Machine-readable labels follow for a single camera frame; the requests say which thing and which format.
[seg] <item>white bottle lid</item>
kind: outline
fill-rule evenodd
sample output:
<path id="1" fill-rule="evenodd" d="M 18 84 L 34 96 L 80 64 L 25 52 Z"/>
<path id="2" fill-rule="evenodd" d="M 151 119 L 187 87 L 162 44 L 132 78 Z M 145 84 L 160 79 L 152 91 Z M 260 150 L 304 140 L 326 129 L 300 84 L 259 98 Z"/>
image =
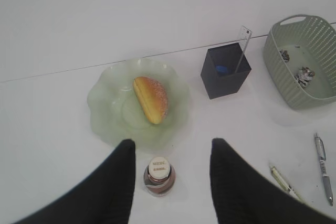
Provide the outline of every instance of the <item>white bottle lid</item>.
<path id="1" fill-rule="evenodd" d="M 170 164 L 164 157 L 155 157 L 150 161 L 148 171 L 154 179 L 164 179 L 170 173 Z"/>

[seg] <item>pen clip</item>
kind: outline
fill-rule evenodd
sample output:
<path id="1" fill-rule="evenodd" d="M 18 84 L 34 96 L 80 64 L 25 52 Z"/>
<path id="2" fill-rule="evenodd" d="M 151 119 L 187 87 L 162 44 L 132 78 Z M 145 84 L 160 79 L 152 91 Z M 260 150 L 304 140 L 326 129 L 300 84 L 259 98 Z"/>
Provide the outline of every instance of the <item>pen clip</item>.
<path id="1" fill-rule="evenodd" d="M 319 157 L 324 161 L 327 160 L 322 139 L 317 135 L 317 133 L 314 135 L 314 137 L 315 137 L 315 144 L 316 144 L 316 149 L 317 149 L 317 153 Z"/>

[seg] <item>clear plastic ruler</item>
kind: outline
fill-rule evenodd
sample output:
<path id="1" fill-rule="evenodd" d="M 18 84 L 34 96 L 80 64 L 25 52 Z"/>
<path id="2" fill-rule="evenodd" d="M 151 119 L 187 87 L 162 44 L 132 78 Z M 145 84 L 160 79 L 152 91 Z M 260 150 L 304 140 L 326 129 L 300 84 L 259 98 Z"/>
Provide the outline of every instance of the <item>clear plastic ruler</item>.
<path id="1" fill-rule="evenodd" d="M 245 50 L 247 48 L 247 44 L 248 44 L 251 36 L 252 36 L 252 31 L 250 29 L 246 28 L 245 26 L 242 26 L 241 29 L 240 29 L 240 32 L 238 34 L 237 40 L 238 40 L 240 48 L 242 49 L 243 52 L 241 53 L 241 57 L 239 59 L 237 68 L 235 70 L 235 73 L 238 71 L 239 65 L 241 63 L 241 60 L 243 59 L 243 56 L 245 54 Z"/>

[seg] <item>basket handle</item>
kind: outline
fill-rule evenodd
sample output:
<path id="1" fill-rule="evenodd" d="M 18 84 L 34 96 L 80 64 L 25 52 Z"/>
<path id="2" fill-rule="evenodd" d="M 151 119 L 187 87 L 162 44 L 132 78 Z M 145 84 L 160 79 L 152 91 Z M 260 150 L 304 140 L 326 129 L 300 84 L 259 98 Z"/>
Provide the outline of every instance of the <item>basket handle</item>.
<path id="1" fill-rule="evenodd" d="M 290 16 L 288 18 L 285 18 L 283 19 L 282 21 L 278 22 L 278 25 L 279 26 L 283 26 L 283 25 L 286 25 L 286 24 L 291 24 L 291 23 L 298 23 L 298 22 L 302 22 L 304 21 L 306 18 L 308 17 L 311 17 L 310 15 L 306 15 L 306 14 L 298 14 L 298 15 L 293 15 L 293 16 Z"/>

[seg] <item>woven basket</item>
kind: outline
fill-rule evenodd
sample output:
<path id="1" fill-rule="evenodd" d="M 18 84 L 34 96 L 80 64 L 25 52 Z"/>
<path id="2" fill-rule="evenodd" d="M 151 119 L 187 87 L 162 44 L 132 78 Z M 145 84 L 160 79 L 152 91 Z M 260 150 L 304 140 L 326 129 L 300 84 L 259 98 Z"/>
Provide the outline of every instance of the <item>woven basket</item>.
<path id="1" fill-rule="evenodd" d="M 288 50 L 288 63 L 281 49 Z M 323 18 L 295 15 L 273 25 L 265 43 L 264 61 L 290 107 L 304 109 L 336 101 L 336 31 Z M 305 89 L 294 77 L 301 67 L 316 73 Z"/>

